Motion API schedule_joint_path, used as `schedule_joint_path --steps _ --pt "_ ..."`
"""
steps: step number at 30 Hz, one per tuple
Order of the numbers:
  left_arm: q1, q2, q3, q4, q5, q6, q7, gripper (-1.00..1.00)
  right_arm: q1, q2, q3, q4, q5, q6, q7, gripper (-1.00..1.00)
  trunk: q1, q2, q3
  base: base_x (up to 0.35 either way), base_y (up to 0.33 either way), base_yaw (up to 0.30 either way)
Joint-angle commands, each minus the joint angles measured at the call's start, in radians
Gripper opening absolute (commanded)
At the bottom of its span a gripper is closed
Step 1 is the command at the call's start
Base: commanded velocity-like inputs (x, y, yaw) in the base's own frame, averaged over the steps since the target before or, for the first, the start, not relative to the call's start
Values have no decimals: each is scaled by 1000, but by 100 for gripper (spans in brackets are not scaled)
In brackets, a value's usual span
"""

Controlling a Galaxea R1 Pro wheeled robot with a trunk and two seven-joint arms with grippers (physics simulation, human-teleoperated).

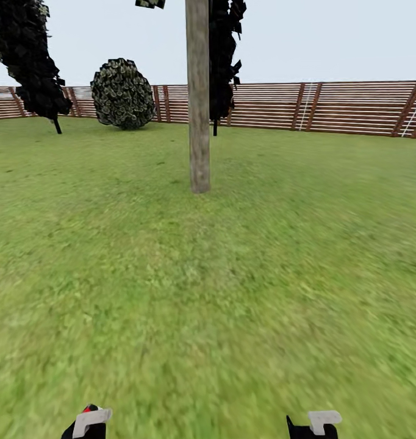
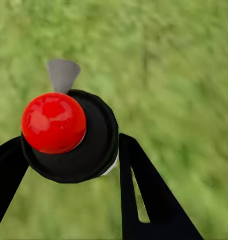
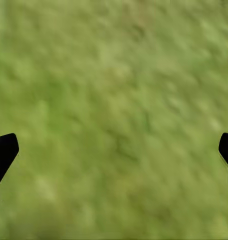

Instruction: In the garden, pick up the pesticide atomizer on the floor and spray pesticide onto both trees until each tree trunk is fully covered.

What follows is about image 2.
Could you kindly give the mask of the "pesticide atomizer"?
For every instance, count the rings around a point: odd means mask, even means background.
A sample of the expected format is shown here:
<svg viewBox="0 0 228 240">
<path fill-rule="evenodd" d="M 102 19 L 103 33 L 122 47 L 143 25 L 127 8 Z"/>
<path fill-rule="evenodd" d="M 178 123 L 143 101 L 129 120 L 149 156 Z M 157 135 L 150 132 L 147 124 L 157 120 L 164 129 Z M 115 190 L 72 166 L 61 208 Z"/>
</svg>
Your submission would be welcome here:
<svg viewBox="0 0 228 240">
<path fill-rule="evenodd" d="M 54 92 L 31 100 L 21 119 L 23 154 L 31 168 L 60 184 L 102 177 L 119 158 L 116 117 L 99 96 L 70 89 L 80 68 L 64 58 L 46 64 Z"/>
</svg>

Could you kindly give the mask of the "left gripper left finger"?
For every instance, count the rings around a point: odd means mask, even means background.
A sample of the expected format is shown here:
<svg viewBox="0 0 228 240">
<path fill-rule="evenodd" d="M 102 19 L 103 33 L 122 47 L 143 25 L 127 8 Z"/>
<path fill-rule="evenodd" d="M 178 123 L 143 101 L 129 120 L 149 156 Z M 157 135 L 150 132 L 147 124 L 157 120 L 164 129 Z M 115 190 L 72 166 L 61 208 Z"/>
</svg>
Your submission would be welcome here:
<svg viewBox="0 0 228 240">
<path fill-rule="evenodd" d="M 21 136 L 0 145 L 0 223 L 29 165 Z"/>
</svg>

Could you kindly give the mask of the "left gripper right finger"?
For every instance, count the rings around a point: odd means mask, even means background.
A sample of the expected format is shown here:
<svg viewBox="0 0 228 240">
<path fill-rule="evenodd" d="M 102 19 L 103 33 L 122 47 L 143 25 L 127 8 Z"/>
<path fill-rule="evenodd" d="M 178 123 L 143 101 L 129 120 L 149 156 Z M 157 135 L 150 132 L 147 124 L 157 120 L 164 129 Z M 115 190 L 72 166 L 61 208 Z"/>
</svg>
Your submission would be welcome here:
<svg viewBox="0 0 228 240">
<path fill-rule="evenodd" d="M 123 240 L 203 240 L 138 141 L 124 133 L 119 162 Z M 131 167 L 150 223 L 138 218 Z"/>
</svg>

